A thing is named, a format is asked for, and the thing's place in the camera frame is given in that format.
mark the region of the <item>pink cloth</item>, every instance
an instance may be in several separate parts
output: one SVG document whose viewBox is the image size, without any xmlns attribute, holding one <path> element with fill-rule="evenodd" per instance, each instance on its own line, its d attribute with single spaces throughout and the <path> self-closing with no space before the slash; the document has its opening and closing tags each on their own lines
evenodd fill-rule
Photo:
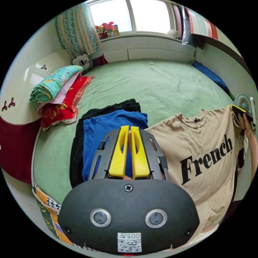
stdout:
<svg viewBox="0 0 258 258">
<path fill-rule="evenodd" d="M 74 84 L 74 82 L 81 77 L 81 73 L 78 72 L 78 73 L 75 73 L 64 85 L 63 87 L 61 88 L 61 90 L 59 91 L 59 93 L 55 96 L 55 98 L 53 98 L 51 101 L 48 101 L 46 103 L 40 103 L 38 105 L 38 108 L 37 108 L 37 112 L 41 112 L 42 111 L 42 107 L 44 105 L 46 105 L 47 103 L 51 103 L 51 104 L 62 104 L 64 99 L 65 99 L 65 96 L 68 92 L 68 90 L 71 88 L 71 86 Z"/>
</svg>

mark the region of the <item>beige t-shirt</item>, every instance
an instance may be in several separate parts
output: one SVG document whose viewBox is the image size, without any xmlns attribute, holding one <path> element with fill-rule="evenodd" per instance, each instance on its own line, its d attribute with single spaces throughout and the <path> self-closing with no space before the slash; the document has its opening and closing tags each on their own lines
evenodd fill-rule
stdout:
<svg viewBox="0 0 258 258">
<path fill-rule="evenodd" d="M 234 190 L 238 152 L 243 148 L 241 126 L 230 106 L 197 117 L 178 114 L 147 128 L 167 158 L 170 181 L 193 199 L 204 228 L 225 215 Z"/>
</svg>

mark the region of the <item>stuffed bear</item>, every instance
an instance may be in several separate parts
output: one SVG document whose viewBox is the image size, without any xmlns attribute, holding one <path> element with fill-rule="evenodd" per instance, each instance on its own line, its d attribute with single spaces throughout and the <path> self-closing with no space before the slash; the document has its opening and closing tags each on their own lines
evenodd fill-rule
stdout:
<svg viewBox="0 0 258 258">
<path fill-rule="evenodd" d="M 73 65 L 80 65 L 83 67 L 81 74 L 85 74 L 92 70 L 93 61 L 89 59 L 88 55 L 85 53 L 76 53 L 73 59 Z"/>
</svg>

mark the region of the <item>window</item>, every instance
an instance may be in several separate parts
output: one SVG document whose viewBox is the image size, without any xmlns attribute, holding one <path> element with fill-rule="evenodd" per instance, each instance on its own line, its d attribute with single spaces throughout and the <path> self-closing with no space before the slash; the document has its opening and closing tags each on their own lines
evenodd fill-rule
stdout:
<svg viewBox="0 0 258 258">
<path fill-rule="evenodd" d="M 113 22 L 119 32 L 132 31 L 126 0 L 96 1 L 89 5 L 94 25 Z"/>
<path fill-rule="evenodd" d="M 94 25 L 113 22 L 121 34 L 163 33 L 174 26 L 172 6 L 162 0 L 90 0 Z"/>
<path fill-rule="evenodd" d="M 130 0 L 137 31 L 165 33 L 171 29 L 168 8 L 159 0 Z"/>
</svg>

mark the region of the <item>bracelet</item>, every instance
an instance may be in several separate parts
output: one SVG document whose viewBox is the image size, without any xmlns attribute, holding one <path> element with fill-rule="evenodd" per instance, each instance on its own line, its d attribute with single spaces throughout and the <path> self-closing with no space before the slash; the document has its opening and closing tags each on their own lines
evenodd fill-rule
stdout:
<svg viewBox="0 0 258 258">
<path fill-rule="evenodd" d="M 251 130 L 251 131 L 252 131 L 252 130 Z M 251 132 L 251 131 L 250 131 L 250 132 Z M 250 134 L 250 132 L 248 133 L 248 135 Z M 248 135 L 247 135 L 247 136 L 248 136 Z"/>
</svg>

